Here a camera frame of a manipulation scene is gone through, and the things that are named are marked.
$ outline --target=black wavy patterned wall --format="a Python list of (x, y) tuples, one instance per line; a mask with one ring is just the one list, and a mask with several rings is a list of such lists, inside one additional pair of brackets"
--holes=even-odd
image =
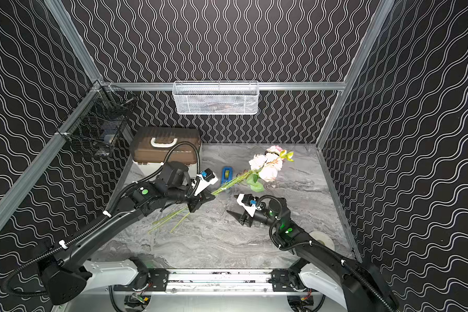
[[(102, 214), (128, 157), (122, 139), (108, 158), (84, 158), (67, 146), (60, 151), (0, 232), (0, 287), (10, 271), (31, 259), (40, 240), (57, 243)], [(33, 267), (11, 285), (24, 291), (41, 289)], [(47, 297), (23, 300), (0, 289), (0, 312), (51, 309)]]
[(63, 3), (106, 81), (343, 81), (378, 0)]
[(171, 92), (135, 92), (142, 126), (200, 129), (206, 143), (315, 143), (338, 91), (262, 91), (256, 115), (179, 115)]
[(400, 311), (468, 311), (468, 1), (397, 1), (324, 156)]
[(90, 86), (43, 0), (0, 0), (0, 199)]

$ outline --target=black wire basket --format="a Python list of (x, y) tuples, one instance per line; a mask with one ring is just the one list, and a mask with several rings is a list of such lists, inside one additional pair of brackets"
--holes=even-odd
[(85, 156), (110, 156), (127, 125), (137, 96), (130, 91), (104, 86), (80, 117), (62, 136), (74, 152)]

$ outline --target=white wire basket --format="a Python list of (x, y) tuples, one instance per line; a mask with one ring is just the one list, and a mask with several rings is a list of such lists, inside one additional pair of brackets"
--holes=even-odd
[(254, 115), (258, 81), (175, 81), (172, 91), (182, 115)]

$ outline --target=wall-mounted basket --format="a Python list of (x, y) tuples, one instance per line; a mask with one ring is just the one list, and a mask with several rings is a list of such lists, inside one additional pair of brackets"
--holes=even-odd
[(258, 81), (175, 81), (177, 113), (253, 115), (258, 112)]
[(122, 137), (137, 96), (125, 89), (104, 86), (66, 133), (71, 150), (86, 156), (109, 156)]

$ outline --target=green flower stem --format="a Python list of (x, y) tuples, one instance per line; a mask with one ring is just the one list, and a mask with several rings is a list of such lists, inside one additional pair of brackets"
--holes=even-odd
[(148, 233), (151, 233), (152, 231), (154, 231), (154, 230), (160, 228), (163, 224), (167, 223), (171, 218), (173, 218), (174, 216), (180, 214), (180, 213), (181, 213), (182, 211), (184, 211), (185, 209), (187, 209), (187, 206), (184, 207), (184, 208), (182, 208), (182, 209), (179, 209), (179, 210), (177, 210), (177, 211), (175, 211), (175, 212), (173, 212), (173, 213), (170, 213), (169, 215), (167, 215), (167, 216), (161, 218), (161, 219), (158, 220), (158, 221), (153, 222), (153, 224), (156, 224), (156, 223), (157, 223), (157, 224), (156, 224), (155, 227), (153, 227), (152, 229), (150, 229), (150, 230), (148, 231)]
[(254, 171), (253, 170), (250, 170), (248, 172), (246, 172), (245, 174), (242, 174), (236, 178), (233, 178), (232, 180), (230, 180), (229, 182), (227, 182), (226, 184), (220, 186), (217, 190), (213, 191), (212, 194), (217, 196), (218, 194), (220, 194), (220, 192), (223, 192), (225, 190), (227, 190), (228, 188), (234, 186), (235, 184), (238, 184), (239, 182), (243, 181), (243, 180), (246, 180)]
[(186, 208), (187, 208), (187, 206), (184, 207), (184, 208), (182, 208), (182, 209), (178, 209), (177, 211), (174, 211), (174, 212), (169, 213), (168, 215), (162, 217), (160, 220), (154, 221), (154, 222), (153, 222), (153, 225), (164, 221), (164, 219), (167, 219), (168, 217), (173, 217), (173, 216), (175, 216), (175, 215), (178, 215), (179, 213), (181, 213), (182, 211), (184, 211), (184, 209), (186, 209)]
[(187, 216), (190, 215), (190, 214), (191, 214), (191, 213), (188, 212), (187, 215), (183, 216), (182, 219), (180, 219), (180, 221), (170, 230), (170, 233), (173, 232), (173, 230), (174, 230), (175, 228), (177, 228), (177, 227), (179, 226), (179, 224), (181, 224), (181, 222), (184, 221), (184, 219), (186, 219)]

